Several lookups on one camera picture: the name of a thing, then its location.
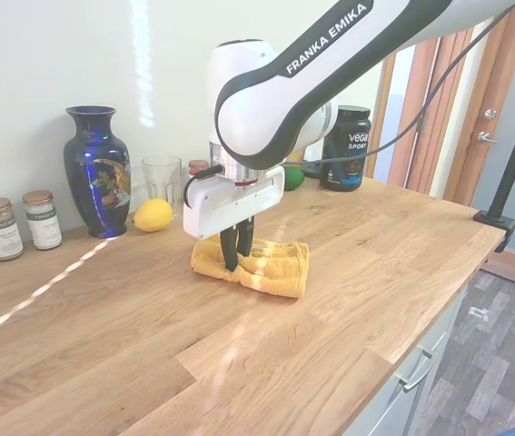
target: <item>white cabinet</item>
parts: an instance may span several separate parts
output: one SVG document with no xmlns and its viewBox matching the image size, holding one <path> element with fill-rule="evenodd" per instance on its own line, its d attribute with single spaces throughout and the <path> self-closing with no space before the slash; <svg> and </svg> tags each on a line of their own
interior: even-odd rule
<svg viewBox="0 0 515 436">
<path fill-rule="evenodd" d="M 464 292 L 439 317 L 345 436 L 412 436 L 421 420 Z"/>
</svg>

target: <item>floor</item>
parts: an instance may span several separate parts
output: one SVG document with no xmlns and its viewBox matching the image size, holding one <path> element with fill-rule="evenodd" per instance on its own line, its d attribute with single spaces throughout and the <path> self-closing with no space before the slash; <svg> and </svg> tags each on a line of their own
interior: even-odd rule
<svg viewBox="0 0 515 436">
<path fill-rule="evenodd" d="M 468 291 L 415 436 L 515 427 L 515 283 L 479 272 Z"/>
</svg>

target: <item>white robot link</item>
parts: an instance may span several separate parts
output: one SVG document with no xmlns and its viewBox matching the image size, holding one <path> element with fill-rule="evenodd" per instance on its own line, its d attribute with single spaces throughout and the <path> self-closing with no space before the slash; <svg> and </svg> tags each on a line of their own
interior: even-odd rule
<svg viewBox="0 0 515 436">
<path fill-rule="evenodd" d="M 279 164 L 330 132 L 340 91 L 390 54 L 514 4 L 340 0 L 280 54 L 260 40 L 219 45 L 208 74 L 212 168 L 185 188 L 185 231 L 200 239 L 221 233 L 233 271 L 237 253 L 251 249 L 253 217 L 282 199 Z"/>
</svg>

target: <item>decorative vase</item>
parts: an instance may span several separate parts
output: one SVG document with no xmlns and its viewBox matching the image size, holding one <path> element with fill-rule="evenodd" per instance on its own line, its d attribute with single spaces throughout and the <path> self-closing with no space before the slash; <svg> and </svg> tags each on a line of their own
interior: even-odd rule
<svg viewBox="0 0 515 436">
<path fill-rule="evenodd" d="M 125 233 L 130 210 L 130 157 L 112 133 L 113 107 L 76 106 L 65 110 L 77 132 L 64 148 L 67 182 L 75 206 L 96 238 Z"/>
</svg>

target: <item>green fruit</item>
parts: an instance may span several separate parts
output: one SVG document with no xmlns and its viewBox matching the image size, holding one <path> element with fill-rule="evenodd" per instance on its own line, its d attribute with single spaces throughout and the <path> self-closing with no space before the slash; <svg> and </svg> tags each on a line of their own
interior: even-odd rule
<svg viewBox="0 0 515 436">
<path fill-rule="evenodd" d="M 305 179 L 303 171 L 294 166 L 284 166 L 283 170 L 285 171 L 285 186 L 283 189 L 285 191 L 293 191 L 299 188 Z"/>
</svg>

